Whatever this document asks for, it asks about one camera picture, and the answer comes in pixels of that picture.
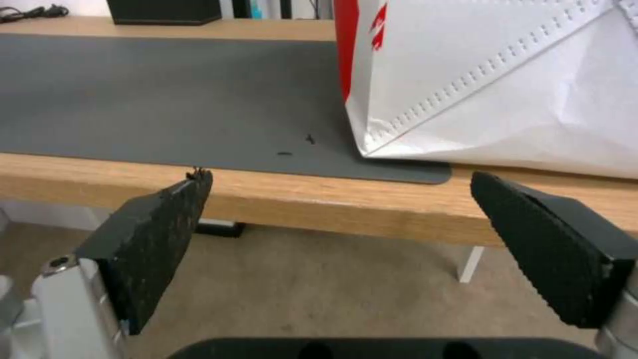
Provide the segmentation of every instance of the gray desk mat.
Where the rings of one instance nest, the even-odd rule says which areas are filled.
[[[362,158],[332,42],[0,34],[0,151],[442,183]]]

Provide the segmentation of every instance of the screw hole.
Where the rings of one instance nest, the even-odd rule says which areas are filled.
[[[63,266],[66,263],[69,263],[69,259],[67,257],[55,258],[51,262],[48,263],[48,266],[51,268],[57,268],[59,266]]]

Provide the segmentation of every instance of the black cable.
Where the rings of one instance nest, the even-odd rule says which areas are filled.
[[[51,4],[51,7],[48,9],[44,6],[39,6],[27,12],[22,12],[12,6],[3,6],[0,7],[0,24],[4,22],[15,22],[22,19],[34,19],[36,17],[63,17],[68,14],[69,9],[55,4]]]
[[[319,19],[319,0],[308,0],[308,2],[310,2],[310,5],[312,5],[313,10],[315,11],[315,20]]]

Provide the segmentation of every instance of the white paper bag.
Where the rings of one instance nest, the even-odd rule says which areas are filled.
[[[335,0],[365,157],[638,178],[638,0]]]

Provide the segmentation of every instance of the black gripper pad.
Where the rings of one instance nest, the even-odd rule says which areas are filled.
[[[108,296],[129,334],[151,318],[188,248],[212,186],[210,171],[130,199],[76,249],[98,263]]]
[[[471,192],[560,319],[600,328],[635,266],[638,242],[575,199],[492,174],[475,172]]]

